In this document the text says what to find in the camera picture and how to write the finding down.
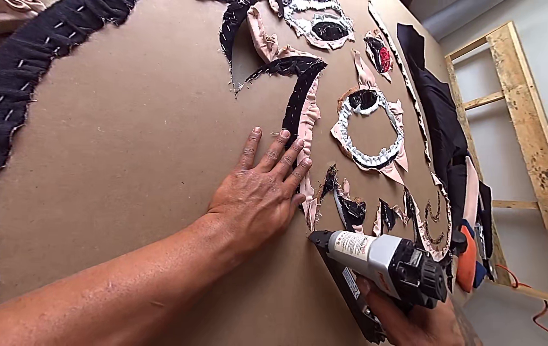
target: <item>black fabric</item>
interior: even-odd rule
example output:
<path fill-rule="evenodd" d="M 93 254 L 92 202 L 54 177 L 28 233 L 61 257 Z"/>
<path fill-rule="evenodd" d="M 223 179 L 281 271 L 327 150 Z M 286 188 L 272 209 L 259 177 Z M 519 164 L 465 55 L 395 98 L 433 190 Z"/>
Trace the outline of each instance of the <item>black fabric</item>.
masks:
<path fill-rule="evenodd" d="M 353 92 L 349 97 L 349 104 L 353 109 L 360 106 L 359 109 L 366 110 L 378 101 L 378 95 L 376 90 L 361 89 Z"/>
<path fill-rule="evenodd" d="M 424 106 L 424 113 L 430 133 L 434 173 L 441 179 L 445 190 L 452 185 L 449 173 L 454 163 L 463 164 L 467 152 L 467 141 L 455 113 L 455 104 L 447 83 L 440 82 L 425 68 L 424 37 L 412 25 L 398 24 L 398 41 L 404 52 L 410 74 L 415 82 L 417 94 Z M 464 199 L 451 196 L 452 208 L 464 206 Z"/>
<path fill-rule="evenodd" d="M 479 182 L 479 206 L 477 209 L 479 220 L 483 226 L 483 239 L 485 240 L 485 256 L 492 257 L 492 189 L 490 186 Z"/>
<path fill-rule="evenodd" d="M 223 25 L 220 27 L 218 38 L 220 46 L 223 49 L 227 61 L 231 65 L 233 41 L 238 33 L 240 25 L 246 19 L 250 6 L 257 3 L 258 0 L 229 0 L 227 10 L 223 14 Z"/>
<path fill-rule="evenodd" d="M 466 199 L 466 164 L 456 164 L 447 168 L 449 178 L 449 204 L 451 206 L 451 228 L 457 229 L 462 224 L 464 201 Z"/>
<path fill-rule="evenodd" d="M 53 59 L 69 54 L 106 22 L 124 23 L 135 0 L 61 0 L 18 29 L 0 47 L 0 169 L 10 138 L 24 124 L 26 104 Z"/>
<path fill-rule="evenodd" d="M 347 231 L 355 232 L 353 226 L 361 226 L 366 219 L 366 202 L 364 201 L 349 201 L 342 196 L 338 197 L 340 206 L 342 207 L 342 216 L 344 218 Z"/>
<path fill-rule="evenodd" d="M 387 227 L 387 231 L 391 231 L 396 224 L 396 213 L 384 200 L 380 198 L 378 200 L 381 204 L 381 232 L 383 232 L 383 227 Z"/>
<path fill-rule="evenodd" d="M 313 32 L 323 41 L 336 41 L 349 35 L 347 28 L 332 21 L 320 21 L 313 25 Z"/>
<path fill-rule="evenodd" d="M 283 59 L 298 59 L 305 57 L 289 57 Z M 289 97 L 289 102 L 287 104 L 287 109 L 285 110 L 284 119 L 282 120 L 282 128 L 289 130 L 291 136 L 285 144 L 285 148 L 289 149 L 293 144 L 293 141 L 297 139 L 297 131 L 300 126 L 300 116 L 301 109 L 304 106 L 304 101 L 306 100 L 306 95 L 308 90 L 312 86 L 312 83 L 315 81 L 315 78 L 323 71 L 327 64 L 323 60 L 314 59 L 310 63 L 308 69 L 303 72 L 301 75 L 297 76 L 297 81 L 295 82 L 295 87 L 293 88 L 293 93 Z"/>
<path fill-rule="evenodd" d="M 282 0 L 276 0 L 276 3 L 278 4 L 278 18 L 284 17 L 284 4 L 282 3 Z"/>

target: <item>eye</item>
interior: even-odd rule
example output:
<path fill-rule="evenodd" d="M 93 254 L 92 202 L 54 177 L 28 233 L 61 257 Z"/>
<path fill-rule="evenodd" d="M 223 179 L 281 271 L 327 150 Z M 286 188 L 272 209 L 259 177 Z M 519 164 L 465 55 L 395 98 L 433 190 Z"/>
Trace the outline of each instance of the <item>eye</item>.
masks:
<path fill-rule="evenodd" d="M 374 113 L 378 108 L 379 98 L 380 96 L 377 91 L 369 89 L 357 90 L 348 96 L 353 112 L 362 115 Z"/>
<path fill-rule="evenodd" d="M 315 16 L 312 20 L 313 33 L 323 41 L 336 41 L 349 35 L 349 31 L 340 23 L 340 18 L 331 14 Z"/>
<path fill-rule="evenodd" d="M 338 49 L 348 41 L 355 41 L 353 20 L 342 11 L 337 0 L 282 0 L 278 13 L 298 36 L 305 36 L 308 43 L 323 49 Z M 316 12 L 312 19 L 307 11 Z"/>

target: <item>wooden stretcher bar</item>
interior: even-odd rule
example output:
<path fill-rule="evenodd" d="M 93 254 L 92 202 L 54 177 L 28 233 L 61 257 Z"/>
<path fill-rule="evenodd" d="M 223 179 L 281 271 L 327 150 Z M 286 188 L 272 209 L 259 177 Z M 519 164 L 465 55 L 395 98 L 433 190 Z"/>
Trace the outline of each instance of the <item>wooden stretcher bar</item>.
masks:
<path fill-rule="evenodd" d="M 490 53 L 502 90 L 464 103 L 455 76 L 453 60 L 486 43 L 489 44 Z M 493 207 L 539 209 L 545 228 L 548 231 L 548 120 L 513 22 L 509 21 L 501 27 L 446 55 L 445 63 L 449 71 L 451 94 L 455 102 L 458 120 L 462 124 L 462 129 L 468 141 L 468 150 L 473 162 L 475 162 L 480 179 L 483 178 L 483 175 L 479 168 L 479 160 L 473 138 L 471 137 L 465 110 L 501 99 L 505 99 L 507 102 L 507 109 L 513 122 L 537 202 L 493 201 Z M 500 246 L 494 223 L 493 245 L 493 263 L 506 266 L 505 256 Z M 497 274 L 497 284 L 510 286 L 511 281 L 508 273 L 497 269 Z M 520 292 L 548 300 L 546 292 L 536 289 L 524 288 Z"/>

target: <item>pink fabric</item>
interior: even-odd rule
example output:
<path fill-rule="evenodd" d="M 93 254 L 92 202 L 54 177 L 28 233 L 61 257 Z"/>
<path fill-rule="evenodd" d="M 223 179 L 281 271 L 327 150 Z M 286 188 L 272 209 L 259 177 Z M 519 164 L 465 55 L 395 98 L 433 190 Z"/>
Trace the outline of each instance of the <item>pink fabric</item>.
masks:
<path fill-rule="evenodd" d="M 393 162 L 389 163 L 387 166 L 383 167 L 382 169 L 379 169 L 378 171 L 385 174 L 386 177 L 389 177 L 396 183 L 402 186 L 405 186 L 404 181 L 402 180 L 402 177 L 400 176 L 400 172 L 398 172 L 398 169 L 396 168 L 396 166 L 393 165 Z"/>
<path fill-rule="evenodd" d="M 293 56 L 320 59 L 316 55 L 312 55 L 308 52 L 298 51 L 290 45 L 279 48 L 276 34 L 270 36 L 265 32 L 263 20 L 261 19 L 261 13 L 259 13 L 259 10 L 256 7 L 250 6 L 246 18 L 248 20 L 250 35 L 252 36 L 252 43 L 257 50 L 257 54 L 259 54 L 263 61 L 269 63 L 276 59 Z"/>
<path fill-rule="evenodd" d="M 377 217 L 374 220 L 374 226 L 372 227 L 372 232 L 374 236 L 381 236 L 383 231 L 381 230 L 381 202 L 378 201 L 377 205 Z"/>
<path fill-rule="evenodd" d="M 358 83 L 360 89 L 379 90 L 377 80 L 361 58 L 358 51 L 353 50 L 355 56 L 355 68 L 357 69 Z"/>
<path fill-rule="evenodd" d="M 396 118 L 396 123 L 401 131 L 404 132 L 404 124 L 402 123 L 402 103 L 398 100 L 396 103 L 388 102 L 390 109 L 392 110 L 394 118 Z M 406 159 L 406 150 L 404 149 L 404 139 L 402 139 L 402 145 L 400 146 L 400 152 L 394 160 L 396 161 L 402 169 L 406 172 L 409 171 L 409 162 Z"/>
<path fill-rule="evenodd" d="M 300 124 L 297 129 L 297 137 L 304 141 L 304 149 L 297 155 L 299 164 L 304 158 L 310 157 L 310 148 L 313 137 L 313 127 L 318 119 L 321 119 L 321 111 L 316 105 L 316 90 L 319 87 L 319 76 L 315 78 L 312 86 L 306 94 L 306 100 L 301 108 Z M 301 204 L 304 209 L 304 215 L 310 228 L 310 232 L 315 230 L 315 218 L 317 209 L 317 199 L 315 198 L 315 189 L 310 184 L 310 173 L 300 183 L 300 193 L 306 196 L 306 200 Z"/>
<path fill-rule="evenodd" d="M 462 217 L 468 221 L 471 227 L 477 220 L 477 201 L 479 200 L 479 177 L 473 166 L 473 161 L 466 157 L 467 162 L 467 192 L 464 199 L 464 212 Z"/>

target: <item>black stitched fabric strip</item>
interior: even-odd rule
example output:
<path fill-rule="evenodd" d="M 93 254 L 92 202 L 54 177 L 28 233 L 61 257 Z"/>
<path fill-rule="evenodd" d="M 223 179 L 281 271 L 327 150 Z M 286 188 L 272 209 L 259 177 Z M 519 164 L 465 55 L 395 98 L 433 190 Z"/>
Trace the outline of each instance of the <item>black stitched fabric strip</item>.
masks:
<path fill-rule="evenodd" d="M 39 79 L 106 22 L 124 23 L 136 0 L 61 0 L 18 29 L 0 47 L 0 169 L 10 138 L 26 119 Z"/>
<path fill-rule="evenodd" d="M 233 41 L 238 33 L 240 25 L 246 19 L 246 13 L 250 6 L 257 3 L 258 0 L 231 0 L 227 10 L 223 14 L 223 25 L 220 27 L 220 46 L 223 48 L 224 55 L 227 57 L 229 65 L 232 63 Z"/>
<path fill-rule="evenodd" d="M 289 149 L 293 141 L 297 139 L 301 109 L 304 106 L 308 90 L 310 90 L 315 78 L 326 66 L 327 64 L 323 60 L 312 57 L 286 57 L 276 59 L 271 63 L 259 67 L 246 79 L 245 83 L 248 83 L 264 73 L 269 75 L 277 73 L 283 76 L 297 76 L 297 81 L 295 82 L 293 93 L 289 97 L 282 121 L 282 128 L 291 132 L 291 136 L 285 145 L 286 149 Z"/>

